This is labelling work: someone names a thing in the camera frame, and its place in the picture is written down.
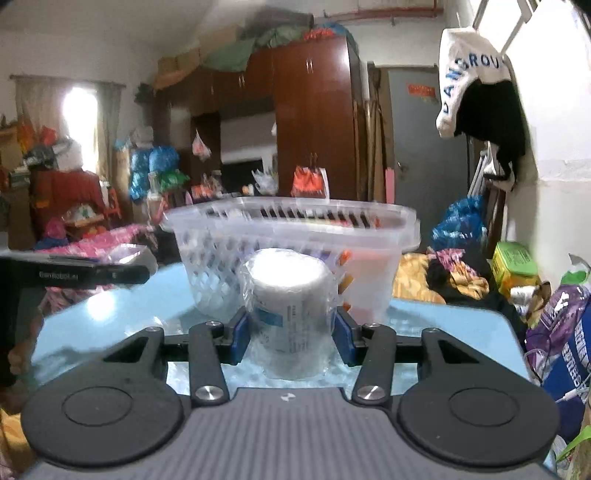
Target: gray ribbed surface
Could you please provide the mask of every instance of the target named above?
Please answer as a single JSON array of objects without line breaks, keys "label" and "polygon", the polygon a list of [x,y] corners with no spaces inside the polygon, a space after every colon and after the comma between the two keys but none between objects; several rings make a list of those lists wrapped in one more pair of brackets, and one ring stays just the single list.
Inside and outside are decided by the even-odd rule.
[{"label": "gray ribbed surface", "polygon": [[347,403],[336,388],[319,388],[241,389],[224,406],[194,410],[170,445],[133,465],[102,472],[73,472],[42,463],[25,478],[549,480],[556,477],[538,465],[501,473],[455,471],[439,465],[408,447],[385,413]]}]

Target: circular cover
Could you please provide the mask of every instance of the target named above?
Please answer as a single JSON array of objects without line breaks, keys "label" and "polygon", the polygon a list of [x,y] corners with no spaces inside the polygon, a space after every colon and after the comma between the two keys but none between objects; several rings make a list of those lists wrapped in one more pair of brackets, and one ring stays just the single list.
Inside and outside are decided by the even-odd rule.
[{"label": "circular cover", "polygon": [[121,465],[155,451],[180,427],[172,388],[108,370],[71,388],[74,382],[51,382],[27,403],[22,427],[41,457],[83,468]]},{"label": "circular cover", "polygon": [[489,373],[462,365],[420,381],[402,396],[398,424],[420,449],[455,465],[507,468],[543,457],[556,434],[544,421],[556,416],[552,400],[522,378]]}]

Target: blue label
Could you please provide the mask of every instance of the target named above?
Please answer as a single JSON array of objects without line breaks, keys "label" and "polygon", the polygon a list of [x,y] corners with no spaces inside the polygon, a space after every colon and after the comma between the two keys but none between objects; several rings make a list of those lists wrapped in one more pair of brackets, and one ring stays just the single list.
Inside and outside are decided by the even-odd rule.
[{"label": "blue label", "polygon": [[256,307],[255,311],[255,315],[258,316],[259,320],[263,323],[266,323],[267,325],[271,325],[273,327],[283,327],[283,317],[281,315],[268,312],[259,307]]}]

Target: plastic basket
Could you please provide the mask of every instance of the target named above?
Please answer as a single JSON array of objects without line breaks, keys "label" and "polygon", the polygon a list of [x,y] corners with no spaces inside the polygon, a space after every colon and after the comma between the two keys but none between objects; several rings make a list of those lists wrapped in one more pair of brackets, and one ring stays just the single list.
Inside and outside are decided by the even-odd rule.
[{"label": "plastic basket", "polygon": [[381,322],[403,251],[420,244],[416,212],[398,205],[243,197],[166,212],[197,308],[227,321],[242,304],[238,268],[261,248],[321,258],[359,323]]}]

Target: green lid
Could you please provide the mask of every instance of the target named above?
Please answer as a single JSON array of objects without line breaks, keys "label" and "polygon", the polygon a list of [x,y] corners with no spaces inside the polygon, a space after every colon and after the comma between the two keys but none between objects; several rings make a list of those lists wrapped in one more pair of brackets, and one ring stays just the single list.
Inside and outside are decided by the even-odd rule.
[{"label": "green lid", "polygon": [[535,277],[538,274],[538,265],[531,258],[527,248],[520,243],[499,242],[496,248],[512,274],[523,277]]}]

